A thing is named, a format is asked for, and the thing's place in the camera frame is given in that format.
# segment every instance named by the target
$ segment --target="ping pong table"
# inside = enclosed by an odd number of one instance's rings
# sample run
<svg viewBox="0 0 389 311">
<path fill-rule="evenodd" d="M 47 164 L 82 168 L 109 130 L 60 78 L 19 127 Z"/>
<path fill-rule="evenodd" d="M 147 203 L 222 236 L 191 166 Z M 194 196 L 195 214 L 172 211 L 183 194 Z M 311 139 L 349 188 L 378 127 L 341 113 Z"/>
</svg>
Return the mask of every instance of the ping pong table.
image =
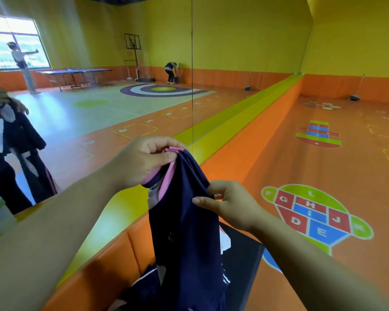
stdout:
<svg viewBox="0 0 389 311">
<path fill-rule="evenodd" d="M 95 68 L 95 69 L 94 68 L 85 68 L 85 69 L 70 69 L 70 68 L 68 68 L 67 70 L 51 70 L 51 71 L 36 71 L 36 72 L 39 74 L 48 75 L 50 77 L 58 76 L 58 75 L 62 76 L 63 83 L 61 83 L 57 80 L 52 80 L 51 78 L 49 78 L 49 82 L 58 83 L 59 89 L 60 89 L 60 91 L 62 91 L 62 88 L 65 86 L 69 86 L 71 88 L 74 88 L 74 87 L 82 88 L 83 84 L 90 85 L 90 83 L 87 82 L 87 80 L 85 79 L 85 76 L 87 73 L 91 73 L 95 84 L 99 84 L 98 78 L 95 76 L 95 73 L 105 72 L 105 71 L 112 71 L 112 70 L 111 69 L 103 69 L 103 68 Z M 74 77 L 74 74 L 79 74 L 79 73 L 82 74 L 83 82 L 77 84 L 75 77 Z"/>
</svg>

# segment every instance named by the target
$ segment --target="window frame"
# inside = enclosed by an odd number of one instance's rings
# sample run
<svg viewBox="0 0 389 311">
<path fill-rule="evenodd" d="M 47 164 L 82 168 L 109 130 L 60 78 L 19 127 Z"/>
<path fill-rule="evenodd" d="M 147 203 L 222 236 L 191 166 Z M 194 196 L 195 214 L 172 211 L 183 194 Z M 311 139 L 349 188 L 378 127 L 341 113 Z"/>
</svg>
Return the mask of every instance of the window frame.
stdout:
<svg viewBox="0 0 389 311">
<path fill-rule="evenodd" d="M 0 31 L 0 34 L 1 35 L 11 35 L 13 37 L 13 39 L 14 39 L 14 42 L 16 43 L 16 45 L 18 47 L 19 47 L 19 43 L 17 42 L 17 39 L 16 39 L 15 35 L 37 36 L 39 38 L 39 41 L 40 41 L 41 45 L 42 45 L 42 49 L 43 49 L 43 52 L 45 54 L 46 60 L 48 61 L 49 66 L 48 67 L 29 67 L 29 69 L 30 70 L 51 70 L 52 69 L 52 64 L 51 64 L 51 61 L 49 60 L 48 53 L 46 52 L 46 48 L 43 45 L 42 36 L 40 35 L 39 29 L 38 29 L 38 27 L 36 25 L 36 21 L 34 19 L 27 19 L 25 17 L 13 17 L 13 16 L 3 16 L 3 15 L 0 15 L 0 17 L 3 17 L 5 19 L 24 19 L 26 21 L 32 21 L 33 24 L 35 24 L 35 28 L 36 28 L 37 34 L 32 34 L 32 33 L 13 33 L 11 31 L 10 32 Z M 16 67 L 16 68 L 6 68 L 6 69 L 0 68 L 0 72 L 17 71 L 17 70 L 19 70 L 18 67 Z"/>
</svg>

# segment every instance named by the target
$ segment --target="forearm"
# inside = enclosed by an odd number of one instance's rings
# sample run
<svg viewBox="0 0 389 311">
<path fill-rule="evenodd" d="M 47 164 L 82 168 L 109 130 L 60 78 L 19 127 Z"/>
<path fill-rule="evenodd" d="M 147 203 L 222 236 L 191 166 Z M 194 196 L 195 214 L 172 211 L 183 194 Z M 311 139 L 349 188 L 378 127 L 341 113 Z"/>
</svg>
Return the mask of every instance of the forearm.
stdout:
<svg viewBox="0 0 389 311">
<path fill-rule="evenodd" d="M 41 309 L 115 194 L 101 177 L 76 182 L 0 237 L 0 310 Z"/>
<path fill-rule="evenodd" d="M 389 310 L 389 301 L 375 288 L 264 210 L 250 232 L 308 310 Z"/>
</svg>

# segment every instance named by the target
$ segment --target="light blue jeans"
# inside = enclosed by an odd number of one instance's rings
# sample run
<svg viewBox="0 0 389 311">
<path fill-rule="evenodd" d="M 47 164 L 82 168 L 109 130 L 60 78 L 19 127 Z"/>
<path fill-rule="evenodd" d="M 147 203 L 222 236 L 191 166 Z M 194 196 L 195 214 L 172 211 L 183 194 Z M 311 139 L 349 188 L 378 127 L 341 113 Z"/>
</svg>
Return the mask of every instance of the light blue jeans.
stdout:
<svg viewBox="0 0 389 311">
<path fill-rule="evenodd" d="M 27 89 L 31 93 L 36 92 L 35 83 L 33 82 L 33 78 L 32 75 L 30 74 L 29 68 L 26 67 L 25 69 L 20 69 L 20 71 L 22 72 L 24 80 L 26 81 Z"/>
</svg>

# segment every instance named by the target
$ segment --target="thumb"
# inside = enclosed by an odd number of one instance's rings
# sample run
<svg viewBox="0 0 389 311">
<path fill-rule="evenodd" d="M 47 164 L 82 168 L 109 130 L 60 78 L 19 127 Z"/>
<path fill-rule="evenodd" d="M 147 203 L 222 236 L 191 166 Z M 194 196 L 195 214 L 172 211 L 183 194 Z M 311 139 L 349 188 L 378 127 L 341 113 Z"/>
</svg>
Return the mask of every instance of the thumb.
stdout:
<svg viewBox="0 0 389 311">
<path fill-rule="evenodd" d="M 209 209 L 210 211 L 216 214 L 219 214 L 220 204 L 222 202 L 218 202 L 210 197 L 194 197 L 192 199 L 192 203 L 204 209 Z"/>
<path fill-rule="evenodd" d="M 161 154 L 149 154 L 148 158 L 150 160 L 150 168 L 152 169 L 175 161 L 177 158 L 177 153 L 162 152 Z"/>
</svg>

